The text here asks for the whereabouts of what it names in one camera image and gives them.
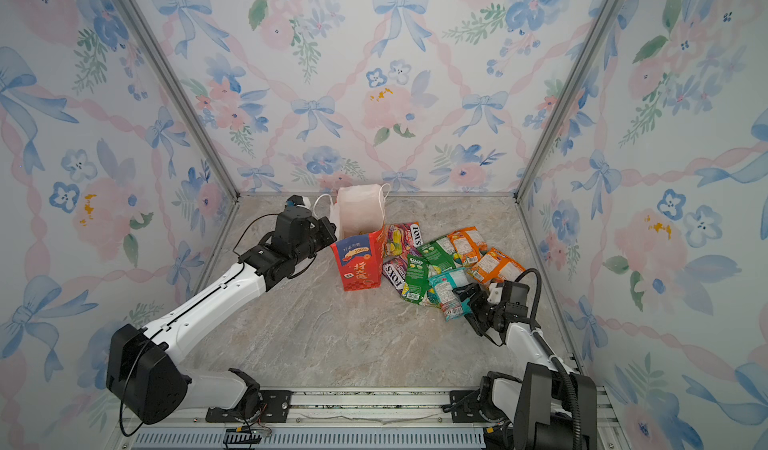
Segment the teal white snack bag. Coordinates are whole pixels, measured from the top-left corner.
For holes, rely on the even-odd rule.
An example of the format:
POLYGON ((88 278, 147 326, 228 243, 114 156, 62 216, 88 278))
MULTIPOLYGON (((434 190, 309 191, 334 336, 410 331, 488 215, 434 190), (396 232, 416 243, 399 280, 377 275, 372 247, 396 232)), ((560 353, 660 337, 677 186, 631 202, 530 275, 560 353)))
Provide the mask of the teal white snack bag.
POLYGON ((456 291, 472 282, 473 280, 468 277, 467 272, 460 268, 428 278, 434 299, 446 321, 461 318, 471 312, 469 304, 465 303, 456 291))

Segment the red pink paper bag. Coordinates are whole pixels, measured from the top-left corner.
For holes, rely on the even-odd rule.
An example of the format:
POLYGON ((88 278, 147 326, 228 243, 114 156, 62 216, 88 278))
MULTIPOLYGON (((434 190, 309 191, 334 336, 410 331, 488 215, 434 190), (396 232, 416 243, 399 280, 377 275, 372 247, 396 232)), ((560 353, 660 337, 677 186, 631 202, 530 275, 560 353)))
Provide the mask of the red pink paper bag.
POLYGON ((327 199, 329 221, 335 225, 336 242, 331 245, 345 292, 378 288, 385 253, 385 203, 389 184, 341 188, 336 196, 321 195, 313 204, 327 199))

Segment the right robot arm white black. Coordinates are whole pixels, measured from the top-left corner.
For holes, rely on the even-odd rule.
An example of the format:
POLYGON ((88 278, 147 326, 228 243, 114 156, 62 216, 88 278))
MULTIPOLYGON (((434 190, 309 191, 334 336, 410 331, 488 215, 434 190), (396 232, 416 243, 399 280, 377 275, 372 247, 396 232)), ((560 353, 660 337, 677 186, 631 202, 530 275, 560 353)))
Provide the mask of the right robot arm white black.
POLYGON ((537 321, 542 284, 518 279, 452 291, 474 332, 509 350, 513 372, 490 371, 473 391, 452 391, 442 411, 485 422, 504 449, 596 449, 597 387, 547 342, 537 321))

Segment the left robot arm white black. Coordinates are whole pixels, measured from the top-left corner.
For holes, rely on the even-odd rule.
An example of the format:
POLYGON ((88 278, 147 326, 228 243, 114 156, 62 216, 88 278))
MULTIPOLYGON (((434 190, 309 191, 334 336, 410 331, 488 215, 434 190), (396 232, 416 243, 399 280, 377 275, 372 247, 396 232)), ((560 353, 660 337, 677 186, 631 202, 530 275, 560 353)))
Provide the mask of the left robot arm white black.
POLYGON ((273 231, 213 284, 143 327, 126 324, 112 335, 105 386, 121 411, 130 410, 143 425, 182 409, 218 409, 243 422, 259 416, 260 385, 246 372, 197 372, 181 364, 241 307, 299 276, 337 240, 334 223, 293 201, 275 218, 273 231))

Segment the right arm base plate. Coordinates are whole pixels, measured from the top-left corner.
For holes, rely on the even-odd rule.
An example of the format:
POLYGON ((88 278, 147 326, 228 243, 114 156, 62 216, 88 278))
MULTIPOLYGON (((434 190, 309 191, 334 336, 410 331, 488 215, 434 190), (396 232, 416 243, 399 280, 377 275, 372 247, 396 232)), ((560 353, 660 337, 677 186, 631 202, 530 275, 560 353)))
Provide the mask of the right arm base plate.
POLYGON ((507 415, 495 407, 489 397, 480 397, 479 390, 452 390, 449 403, 442 407, 453 423, 501 424, 507 415))

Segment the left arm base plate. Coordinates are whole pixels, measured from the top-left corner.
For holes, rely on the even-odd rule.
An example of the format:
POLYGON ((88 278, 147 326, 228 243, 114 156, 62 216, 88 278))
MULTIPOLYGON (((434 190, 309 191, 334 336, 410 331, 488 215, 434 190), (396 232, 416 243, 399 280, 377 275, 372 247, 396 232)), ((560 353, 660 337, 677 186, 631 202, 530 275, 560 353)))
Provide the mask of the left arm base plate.
POLYGON ((248 390, 233 409, 209 408, 206 423, 286 423, 293 393, 290 390, 248 390))

